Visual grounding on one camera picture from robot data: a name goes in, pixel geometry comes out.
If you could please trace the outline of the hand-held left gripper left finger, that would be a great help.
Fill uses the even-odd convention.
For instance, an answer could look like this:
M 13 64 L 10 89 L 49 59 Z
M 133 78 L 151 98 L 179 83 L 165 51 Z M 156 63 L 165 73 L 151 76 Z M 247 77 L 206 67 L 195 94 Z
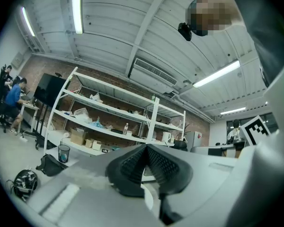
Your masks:
M 147 166 L 147 145 L 135 149 L 112 160 L 106 167 L 106 176 L 112 187 L 126 197 L 143 197 L 142 175 Z

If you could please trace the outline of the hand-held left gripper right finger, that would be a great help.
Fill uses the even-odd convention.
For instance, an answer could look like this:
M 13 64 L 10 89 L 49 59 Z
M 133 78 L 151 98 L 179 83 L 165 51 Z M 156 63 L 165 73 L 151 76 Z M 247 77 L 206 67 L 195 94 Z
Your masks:
M 193 169 L 187 162 L 152 144 L 147 145 L 146 152 L 147 166 L 159 184 L 159 195 L 177 194 L 189 185 Z

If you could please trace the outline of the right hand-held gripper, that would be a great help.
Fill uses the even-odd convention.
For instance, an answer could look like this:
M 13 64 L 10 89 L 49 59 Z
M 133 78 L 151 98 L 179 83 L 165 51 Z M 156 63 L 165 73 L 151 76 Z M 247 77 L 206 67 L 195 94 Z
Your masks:
M 256 116 L 235 131 L 231 131 L 226 144 L 216 146 L 193 146 L 191 152 L 219 157 L 238 158 L 248 146 L 255 146 L 270 135 L 270 131 L 260 116 Z

